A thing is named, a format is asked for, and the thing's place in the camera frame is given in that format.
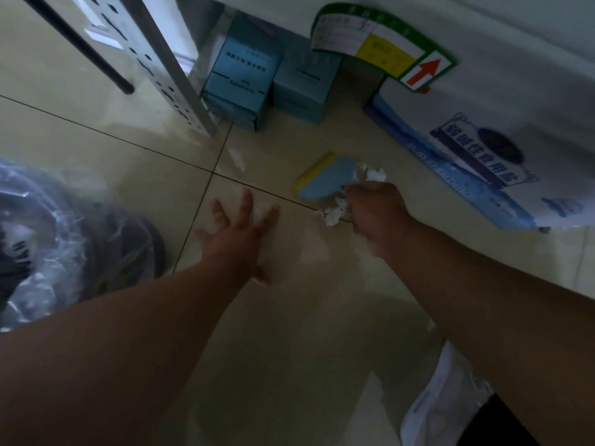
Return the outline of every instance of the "plastic bag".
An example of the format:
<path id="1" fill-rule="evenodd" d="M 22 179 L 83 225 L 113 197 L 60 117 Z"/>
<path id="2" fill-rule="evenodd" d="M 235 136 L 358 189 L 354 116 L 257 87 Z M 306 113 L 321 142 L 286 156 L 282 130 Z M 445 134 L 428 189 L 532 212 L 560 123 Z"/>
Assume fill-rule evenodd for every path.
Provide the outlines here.
<path id="1" fill-rule="evenodd" d="M 4 270 L 12 259 L 22 280 L 2 300 L 3 332 L 163 272 L 162 239 L 148 221 L 3 159 L 0 231 Z"/>

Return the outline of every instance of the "white tissue paper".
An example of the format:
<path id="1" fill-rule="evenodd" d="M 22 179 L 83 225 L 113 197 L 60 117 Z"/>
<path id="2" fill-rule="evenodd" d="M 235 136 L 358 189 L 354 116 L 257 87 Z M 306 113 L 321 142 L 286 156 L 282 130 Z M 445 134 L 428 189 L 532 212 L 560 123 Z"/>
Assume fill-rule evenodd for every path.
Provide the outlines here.
<path id="1" fill-rule="evenodd" d="M 373 169 L 368 164 L 359 163 L 359 171 L 353 172 L 353 182 L 359 181 L 385 181 L 386 172 L 383 169 Z M 338 221 L 345 214 L 347 210 L 347 201 L 339 197 L 335 197 L 336 207 L 325 208 L 324 210 L 316 211 L 317 215 L 323 217 L 324 223 L 329 227 L 337 225 Z"/>

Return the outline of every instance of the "hand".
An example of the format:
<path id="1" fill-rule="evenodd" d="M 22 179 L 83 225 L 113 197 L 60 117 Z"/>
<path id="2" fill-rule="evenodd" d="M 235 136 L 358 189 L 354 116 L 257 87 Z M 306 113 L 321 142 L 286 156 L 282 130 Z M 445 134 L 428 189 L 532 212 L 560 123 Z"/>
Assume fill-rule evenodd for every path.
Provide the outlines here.
<path id="1" fill-rule="evenodd" d="M 386 258 L 387 247 L 405 237 L 416 221 L 405 206 L 403 196 L 392 183 L 365 181 L 345 187 L 353 231 L 368 239 L 372 255 Z"/>
<path id="2" fill-rule="evenodd" d="M 252 269 L 252 279 L 261 286 L 270 285 L 268 277 L 258 262 L 258 252 L 262 237 L 277 223 L 281 207 L 274 204 L 266 216 L 258 224 L 250 226 L 250 215 L 254 206 L 252 192 L 245 188 L 240 202 L 240 210 L 230 224 L 221 202 L 215 199 L 211 202 L 211 214 L 215 222 L 215 234 L 209 234 L 202 228 L 195 230 L 202 240 L 202 259 L 220 257 L 230 260 L 234 265 L 249 264 Z"/>

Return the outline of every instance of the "floor tile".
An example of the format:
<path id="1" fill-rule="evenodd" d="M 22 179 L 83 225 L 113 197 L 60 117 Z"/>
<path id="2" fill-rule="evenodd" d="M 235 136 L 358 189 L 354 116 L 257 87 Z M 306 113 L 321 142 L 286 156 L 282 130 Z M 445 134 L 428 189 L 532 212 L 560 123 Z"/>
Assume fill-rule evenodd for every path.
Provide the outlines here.
<path id="1" fill-rule="evenodd" d="M 99 176 L 124 206 L 154 223 L 168 268 L 179 256 L 210 173 L 0 98 L 0 155 L 22 164 Z"/>
<path id="2" fill-rule="evenodd" d="M 22 0 L 0 0 L 0 95 L 211 171 L 230 124 L 213 138 L 186 124 L 122 50 L 98 44 L 71 0 L 47 0 L 135 87 L 124 95 Z"/>
<path id="3" fill-rule="evenodd" d="M 234 213 L 242 188 L 214 175 L 205 202 L 217 197 Z M 178 432 L 192 422 L 212 444 L 340 444 L 372 373 L 398 428 L 433 373 L 439 333 L 351 225 L 329 228 L 309 208 L 254 193 L 257 220 L 281 205 L 261 253 L 272 286 L 250 282 L 219 322 L 172 409 L 190 410 L 190 418 L 178 417 Z M 212 227 L 208 203 L 195 226 Z M 200 255 L 190 237 L 178 269 Z M 174 418 L 166 416 L 170 432 Z"/>
<path id="4" fill-rule="evenodd" d="M 595 228 L 589 228 L 575 291 L 595 299 Z"/>
<path id="5" fill-rule="evenodd" d="M 328 150 L 383 167 L 403 193 L 412 214 L 465 245 L 506 264 L 572 286 L 584 229 L 502 231 L 479 214 L 409 151 L 376 126 L 361 109 L 374 93 L 348 74 L 339 74 L 319 126 L 275 109 L 262 131 L 232 127 L 217 173 L 300 203 L 294 179 Z"/>

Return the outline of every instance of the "left hand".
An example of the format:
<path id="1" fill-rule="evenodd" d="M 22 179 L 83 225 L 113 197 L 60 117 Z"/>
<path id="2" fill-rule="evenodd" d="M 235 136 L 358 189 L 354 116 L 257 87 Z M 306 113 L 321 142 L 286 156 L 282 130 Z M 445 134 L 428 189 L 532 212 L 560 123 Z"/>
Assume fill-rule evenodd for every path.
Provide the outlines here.
<path id="1" fill-rule="evenodd" d="M 219 256 L 223 260 L 231 260 L 235 265 L 247 263 L 252 268 L 252 279 L 259 285 L 267 287 L 270 281 L 257 264 L 258 253 L 261 239 L 277 223 L 281 207 L 275 203 L 260 222 L 250 226 L 253 206 L 252 192 L 245 188 L 240 209 L 231 224 L 221 202 L 215 199 L 211 202 L 215 233 L 207 233 L 202 228 L 197 228 L 195 232 L 203 244 L 201 261 Z"/>

